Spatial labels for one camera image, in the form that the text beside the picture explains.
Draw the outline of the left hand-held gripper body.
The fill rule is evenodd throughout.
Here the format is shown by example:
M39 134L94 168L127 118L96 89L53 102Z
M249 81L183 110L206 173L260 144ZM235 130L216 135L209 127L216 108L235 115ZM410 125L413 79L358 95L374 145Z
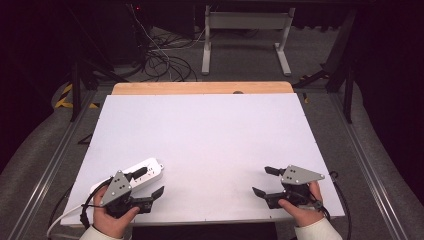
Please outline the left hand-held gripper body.
M106 209L108 215L120 218L134 207L139 208L140 214L151 212L153 206L152 197L133 198L131 196L133 187L130 182L133 176L133 173L118 171L111 179L100 201L100 206Z

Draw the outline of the aluminium floor rail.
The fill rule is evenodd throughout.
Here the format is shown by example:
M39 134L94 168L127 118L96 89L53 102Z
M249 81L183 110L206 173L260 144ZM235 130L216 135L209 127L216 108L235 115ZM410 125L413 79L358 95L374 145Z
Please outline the aluminium floor rail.
M334 94L329 94L330 101L336 109L341 122L349 136L350 142L353 145L354 152L358 165L364 175L364 178L370 188L371 194L376 202L380 214L389 230L393 240L409 240L394 208L391 204L386 188L378 176L377 172L369 162L368 156L358 138L357 132L352 123L349 123L343 112L342 102L339 97Z
M36 182L36 185L31 193L29 200L26 203L19 219L17 220L13 230L9 234L7 240L22 240L26 234L31 222L33 221L38 209L40 208L49 188L59 170L59 167L64 159L66 152L68 151L70 141L74 136L77 128L80 125L81 119L85 112L89 108L96 92L93 90L88 91L82 100L81 110L76 115L75 119L70 121L67 125L64 135L59 141L54 154L49 160L43 174Z

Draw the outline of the person's left hand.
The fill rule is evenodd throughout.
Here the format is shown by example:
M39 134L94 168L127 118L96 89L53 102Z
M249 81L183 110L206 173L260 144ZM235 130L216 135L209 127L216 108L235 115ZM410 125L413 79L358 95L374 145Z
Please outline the person's left hand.
M120 218L110 216L105 208L100 206L100 202L106 193L107 187L102 187L94 196L96 208L93 210L92 227L101 234L111 239L122 239L126 228L139 213L139 207L133 207Z

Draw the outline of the black metal stand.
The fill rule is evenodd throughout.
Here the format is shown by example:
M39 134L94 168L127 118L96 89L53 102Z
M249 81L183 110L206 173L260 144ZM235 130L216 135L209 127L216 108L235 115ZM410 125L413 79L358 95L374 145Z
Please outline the black metal stand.
M84 85L89 91L96 90L99 85L94 76L95 71L100 72L116 83L124 83L125 79L113 72L112 66L106 61L102 51L67 4L64 4L64 15L62 18L63 24L66 25L63 30L67 43L66 50L72 63L73 110L71 121L74 122L82 112L81 85Z
M346 54L347 45L350 39L350 33L354 25L357 11L352 9L348 12L333 47L327 57L322 69L311 76L304 76L298 83L293 84L294 89L301 89L307 85L328 77L325 89L328 93L336 93L342 85L345 86L342 113L346 121L351 124L351 105L353 98L353 69L352 61Z

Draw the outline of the yellow black hazard tape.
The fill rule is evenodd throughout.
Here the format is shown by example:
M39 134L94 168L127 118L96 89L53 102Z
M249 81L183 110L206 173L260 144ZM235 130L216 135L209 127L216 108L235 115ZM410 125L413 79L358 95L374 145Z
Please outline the yellow black hazard tape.
M68 83L66 85L66 87L63 89L61 96L59 97L59 100L56 102L56 104L54 106L55 108L61 108L61 107L73 108L73 103L68 102L66 100L68 95L70 94L71 90L72 90L72 83ZM89 105L89 108L97 109L97 108L100 108L100 106L101 106L100 103L91 103Z

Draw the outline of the white metal table frame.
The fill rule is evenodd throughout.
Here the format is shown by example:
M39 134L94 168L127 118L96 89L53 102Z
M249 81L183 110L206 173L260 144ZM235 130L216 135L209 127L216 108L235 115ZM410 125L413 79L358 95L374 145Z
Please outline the white metal table frame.
M216 12L211 6L205 7L204 47L201 73L210 73L211 62L211 39L212 29L258 29L258 30L281 30L280 42L274 44L281 69L285 76L292 74L285 55L285 45L290 32L291 24L295 15L295 8L289 8L282 13L259 13L259 12Z

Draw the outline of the person's right hand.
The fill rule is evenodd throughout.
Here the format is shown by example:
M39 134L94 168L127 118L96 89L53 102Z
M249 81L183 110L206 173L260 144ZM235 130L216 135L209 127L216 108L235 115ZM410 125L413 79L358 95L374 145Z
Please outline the person's right hand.
M309 183L309 190L316 200L323 201L317 181ZM320 210L298 208L285 199L280 199L278 204L295 219L298 227L307 227L325 218Z

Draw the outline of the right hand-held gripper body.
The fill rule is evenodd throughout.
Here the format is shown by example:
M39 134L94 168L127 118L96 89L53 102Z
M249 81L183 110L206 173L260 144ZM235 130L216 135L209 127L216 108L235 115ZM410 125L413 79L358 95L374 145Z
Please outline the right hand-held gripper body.
M325 176L295 165L288 165L285 169L284 175L278 176L283 190L278 193L266 193L264 200L268 207L270 209L279 208L278 201L280 199L285 199L296 207L317 204L318 200L309 190L309 183L324 180Z

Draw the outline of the white power strip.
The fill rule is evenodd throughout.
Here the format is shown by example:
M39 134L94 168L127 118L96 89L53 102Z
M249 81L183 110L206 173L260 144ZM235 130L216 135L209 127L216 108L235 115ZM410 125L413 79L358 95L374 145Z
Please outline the white power strip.
M132 167L122 170L127 177L127 183L112 181L116 193L124 190L139 191L162 178L164 166L156 158L148 158Z

